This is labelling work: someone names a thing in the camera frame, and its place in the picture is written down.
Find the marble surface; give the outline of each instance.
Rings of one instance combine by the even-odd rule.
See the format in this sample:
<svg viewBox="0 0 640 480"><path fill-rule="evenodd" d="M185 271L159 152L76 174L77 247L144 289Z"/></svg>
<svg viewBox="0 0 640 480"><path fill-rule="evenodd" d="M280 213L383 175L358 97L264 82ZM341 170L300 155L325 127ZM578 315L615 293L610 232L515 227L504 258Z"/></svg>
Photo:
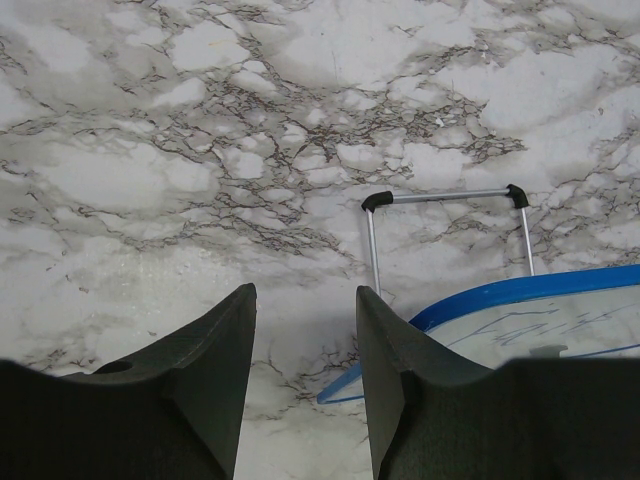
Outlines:
<svg viewBox="0 0 640 480"><path fill-rule="evenodd" d="M0 0L0 354L92 371L237 285L236 478L371 478L360 201L519 184L538 272L638 263L637 0ZM527 271L503 199L376 215L385 299Z"/></svg>

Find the white marble table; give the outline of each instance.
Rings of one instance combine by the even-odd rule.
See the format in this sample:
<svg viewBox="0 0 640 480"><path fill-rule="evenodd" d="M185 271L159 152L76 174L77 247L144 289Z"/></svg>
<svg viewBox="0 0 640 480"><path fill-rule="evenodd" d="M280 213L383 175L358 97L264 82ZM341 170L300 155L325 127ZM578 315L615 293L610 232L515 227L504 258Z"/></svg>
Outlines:
<svg viewBox="0 0 640 480"><path fill-rule="evenodd" d="M254 282L236 478L369 479L314 402L360 201L515 183L540 273L638 263L639 80L637 0L0 0L0 355L92 371ZM526 273L501 199L376 219L405 317Z"/></svg>

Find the blue frame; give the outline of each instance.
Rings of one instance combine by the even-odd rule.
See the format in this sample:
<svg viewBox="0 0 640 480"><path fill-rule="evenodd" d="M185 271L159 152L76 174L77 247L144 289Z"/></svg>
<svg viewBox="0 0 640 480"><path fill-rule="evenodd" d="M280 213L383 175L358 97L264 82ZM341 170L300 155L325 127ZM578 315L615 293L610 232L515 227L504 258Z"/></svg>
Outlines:
<svg viewBox="0 0 640 480"><path fill-rule="evenodd" d="M498 305L526 302L545 297L557 297L574 293L606 290L610 288L640 285L640 265L626 267L598 268L580 272L552 273L535 277L512 278L472 288L445 298L425 308L409 322L423 332L442 325L450 320L478 312ZM578 357L610 353L636 348L640 345L614 348L604 352L595 352ZM318 394L319 404L342 403L364 398L363 395L330 400L332 396L357 380L362 375L360 364L349 368Z"/></svg>

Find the blue plastic border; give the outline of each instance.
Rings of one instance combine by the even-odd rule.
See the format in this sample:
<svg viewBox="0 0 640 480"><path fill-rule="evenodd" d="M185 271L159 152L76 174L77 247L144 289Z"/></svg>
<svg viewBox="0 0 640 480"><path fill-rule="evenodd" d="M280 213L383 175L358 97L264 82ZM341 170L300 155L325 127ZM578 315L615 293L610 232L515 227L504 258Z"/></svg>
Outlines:
<svg viewBox="0 0 640 480"><path fill-rule="evenodd" d="M450 320L498 305L526 302L545 297L557 297L574 293L606 290L610 288L640 285L640 265L598 268L580 272L552 273L535 277L512 278L472 288L445 298L422 310L409 323L423 332ZM612 351L627 350L640 345L620 347ZM607 352L578 355L585 357ZM319 404L342 403L363 398L362 395L330 400L344 387L362 375L360 364L349 368L318 394Z"/></svg>

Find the blue line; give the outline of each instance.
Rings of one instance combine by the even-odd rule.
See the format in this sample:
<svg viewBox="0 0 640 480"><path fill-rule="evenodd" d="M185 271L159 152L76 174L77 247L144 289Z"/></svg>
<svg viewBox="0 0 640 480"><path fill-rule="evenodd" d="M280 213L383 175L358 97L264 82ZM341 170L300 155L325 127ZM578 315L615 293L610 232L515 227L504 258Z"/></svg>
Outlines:
<svg viewBox="0 0 640 480"><path fill-rule="evenodd" d="M501 282L472 288L471 290L445 298L444 300L436 302L430 307L425 308L409 323L426 333L450 320L498 305L520 303L528 300L556 297L560 295L586 293L594 290L630 287L639 284L640 265L598 268L595 270L584 270L581 272L553 273L549 275L538 275L535 277L512 278L510 280L503 280ZM605 350L602 352L576 355L576 357L629 350L635 347L636 346L620 347L618 349ZM364 396L361 395L340 400L329 400L344 387L356 380L360 375L362 375L360 364L356 364L349 368L327 388L320 392L317 397L318 403L340 403L347 400L364 398Z"/></svg>

